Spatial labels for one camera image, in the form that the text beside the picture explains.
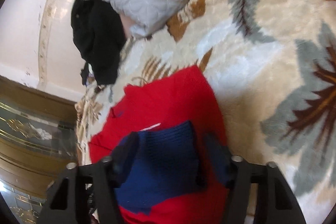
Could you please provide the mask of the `red and blue knit sweater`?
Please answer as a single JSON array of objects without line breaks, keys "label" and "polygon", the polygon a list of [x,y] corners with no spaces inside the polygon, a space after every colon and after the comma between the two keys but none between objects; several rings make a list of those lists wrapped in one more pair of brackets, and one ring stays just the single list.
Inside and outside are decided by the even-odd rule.
[{"label": "red and blue knit sweater", "polygon": [[220,223],[227,190],[211,166],[205,138],[227,138],[213,90],[197,66],[144,86],[128,85],[89,142],[92,162],[139,135],[126,182],[116,190],[126,223]]}]

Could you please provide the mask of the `floral beige plush blanket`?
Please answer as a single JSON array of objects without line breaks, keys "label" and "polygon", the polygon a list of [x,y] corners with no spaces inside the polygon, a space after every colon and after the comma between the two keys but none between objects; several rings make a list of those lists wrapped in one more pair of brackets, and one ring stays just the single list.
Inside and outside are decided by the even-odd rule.
[{"label": "floral beige plush blanket", "polygon": [[196,65],[223,113],[232,152],[275,161],[307,223],[335,208],[335,0],[189,0],[149,39],[131,39],[116,83],[90,81],[76,105],[79,161],[109,109]]}]

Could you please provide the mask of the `black garment pile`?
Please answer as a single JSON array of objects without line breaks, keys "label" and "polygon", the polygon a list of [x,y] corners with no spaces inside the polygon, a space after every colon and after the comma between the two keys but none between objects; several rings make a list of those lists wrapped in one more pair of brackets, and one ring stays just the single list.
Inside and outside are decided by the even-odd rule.
[{"label": "black garment pile", "polygon": [[73,43],[92,65],[98,85],[116,82],[126,34],[120,16],[102,0],[75,0],[71,11]]}]

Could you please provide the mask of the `patterned cloth under black garment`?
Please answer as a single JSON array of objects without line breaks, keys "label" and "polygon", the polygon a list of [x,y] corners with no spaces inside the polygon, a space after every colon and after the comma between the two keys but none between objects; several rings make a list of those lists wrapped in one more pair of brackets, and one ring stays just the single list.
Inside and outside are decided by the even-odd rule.
[{"label": "patterned cloth under black garment", "polygon": [[88,62],[86,62],[84,67],[81,69],[80,76],[83,86],[88,86],[96,81],[92,65],[90,65]]}]

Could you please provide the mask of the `wooden glass-front cabinet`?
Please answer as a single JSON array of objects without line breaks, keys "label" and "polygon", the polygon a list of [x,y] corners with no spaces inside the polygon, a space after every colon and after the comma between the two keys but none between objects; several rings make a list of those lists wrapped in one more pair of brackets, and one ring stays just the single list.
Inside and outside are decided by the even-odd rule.
[{"label": "wooden glass-front cabinet", "polygon": [[72,101],[1,77],[1,195],[19,223],[35,223],[46,189],[77,160]]}]

